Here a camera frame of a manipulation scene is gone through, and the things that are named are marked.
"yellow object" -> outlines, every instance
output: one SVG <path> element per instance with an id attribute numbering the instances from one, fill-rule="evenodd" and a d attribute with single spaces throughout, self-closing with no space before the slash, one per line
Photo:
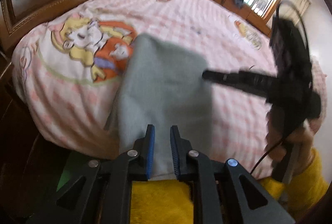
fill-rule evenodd
<path id="1" fill-rule="evenodd" d="M 283 190 L 288 194 L 290 214 L 299 219 L 326 193 L 328 184 L 323 179 L 321 159 L 313 149 L 314 160 L 300 175 L 285 186 L 272 178 L 259 182 L 275 198 Z M 132 186 L 131 224 L 192 224 L 193 205 L 189 187 L 176 180 L 134 182 Z"/>
<path id="2" fill-rule="evenodd" d="M 177 180 L 133 182 L 131 224 L 193 224 L 190 189 Z"/>

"curtain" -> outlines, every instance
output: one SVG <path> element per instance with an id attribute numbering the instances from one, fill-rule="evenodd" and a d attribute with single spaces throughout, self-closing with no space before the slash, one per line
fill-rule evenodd
<path id="1" fill-rule="evenodd" d="M 295 0 L 294 5 L 298 9 L 300 15 L 303 16 L 306 9 L 310 6 L 310 2 L 309 0 Z M 298 15 L 291 7 L 288 7 L 283 16 L 292 20 L 295 25 L 300 21 Z"/>

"metal screw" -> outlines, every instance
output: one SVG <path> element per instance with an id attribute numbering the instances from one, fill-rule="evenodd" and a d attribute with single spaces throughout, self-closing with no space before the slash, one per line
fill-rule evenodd
<path id="1" fill-rule="evenodd" d="M 227 160 L 227 163 L 229 166 L 232 166 L 232 167 L 235 167 L 238 165 L 238 162 L 235 159 L 229 159 L 229 160 Z"/>
<path id="2" fill-rule="evenodd" d="M 128 156 L 130 156 L 130 157 L 135 157 L 135 156 L 137 156 L 138 155 L 138 152 L 136 151 L 136 150 L 129 150 L 128 152 L 127 152 L 127 154 L 128 154 Z"/>
<path id="3" fill-rule="evenodd" d="M 191 157 L 198 157 L 199 155 L 199 153 L 196 150 L 190 150 L 188 154 Z"/>
<path id="4" fill-rule="evenodd" d="M 90 161 L 88 162 L 88 165 L 89 165 L 89 167 L 91 167 L 91 168 L 95 168 L 95 167 L 97 167 L 97 166 L 99 165 L 99 161 L 98 161 L 98 160 L 95 160 L 95 159 L 90 160 Z"/>

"gray towel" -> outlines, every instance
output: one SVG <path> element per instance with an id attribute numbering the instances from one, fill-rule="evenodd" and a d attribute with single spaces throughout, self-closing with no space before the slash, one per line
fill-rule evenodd
<path id="1" fill-rule="evenodd" d="M 130 59 L 109 124 L 118 124 L 120 153 L 132 148 L 155 126 L 152 177 L 174 177 L 170 127 L 194 149 L 209 154 L 211 146 L 211 87 L 201 78 L 207 68 L 202 56 L 147 34 L 134 41 Z"/>

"pink checkered bedsheet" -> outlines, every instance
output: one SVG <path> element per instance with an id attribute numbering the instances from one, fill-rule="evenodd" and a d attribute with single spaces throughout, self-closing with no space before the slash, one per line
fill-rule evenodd
<path id="1" fill-rule="evenodd" d="M 142 32 L 202 54 L 211 69 L 276 73 L 268 38 L 211 0 L 89 0 L 34 28 L 14 51 L 17 93 L 45 139 L 94 157 L 119 154 L 104 125 L 131 41 Z M 210 157 L 235 158 L 250 170 L 264 152 L 269 108 L 262 98 L 214 85 Z M 266 158 L 254 176 L 268 176 L 270 165 Z"/>

